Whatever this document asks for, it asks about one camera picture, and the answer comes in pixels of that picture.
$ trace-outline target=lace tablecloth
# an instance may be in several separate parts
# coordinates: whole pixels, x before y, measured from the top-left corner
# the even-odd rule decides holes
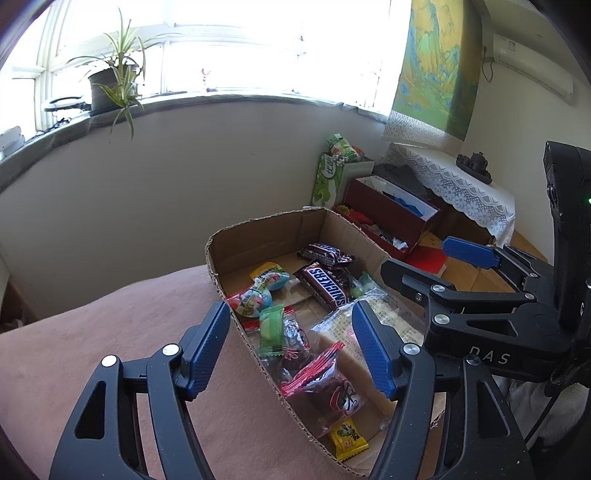
[[[515,199],[493,181],[485,185],[456,165],[444,152],[390,144],[384,162],[408,164],[418,180],[459,212],[486,228],[502,247],[515,228]]]

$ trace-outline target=snickers bar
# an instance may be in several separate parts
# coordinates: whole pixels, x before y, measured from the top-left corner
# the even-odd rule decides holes
[[[355,257],[345,255],[341,250],[325,244],[310,244],[302,248],[298,255],[319,262],[329,268],[346,267]]]
[[[318,262],[302,267],[294,275],[329,312],[349,302],[347,292]]]

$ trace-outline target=green candy wrapper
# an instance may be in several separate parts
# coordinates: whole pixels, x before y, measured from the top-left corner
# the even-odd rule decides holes
[[[326,139],[332,155],[343,155],[346,162],[359,161],[359,154],[341,134],[333,134]]]
[[[259,356],[285,354],[285,336],[283,334],[283,304],[269,307],[259,315],[261,344]]]

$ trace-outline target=red plastic bag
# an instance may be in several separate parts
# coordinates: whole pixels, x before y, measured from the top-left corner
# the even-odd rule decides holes
[[[281,393],[317,438],[363,405],[360,395],[336,364],[339,350],[344,346],[343,342],[336,342],[291,382],[281,386]]]

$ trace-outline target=air conditioner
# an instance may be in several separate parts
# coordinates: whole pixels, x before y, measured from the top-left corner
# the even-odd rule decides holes
[[[567,103],[573,98],[573,77],[553,61],[513,40],[495,34],[495,61],[529,77]]]

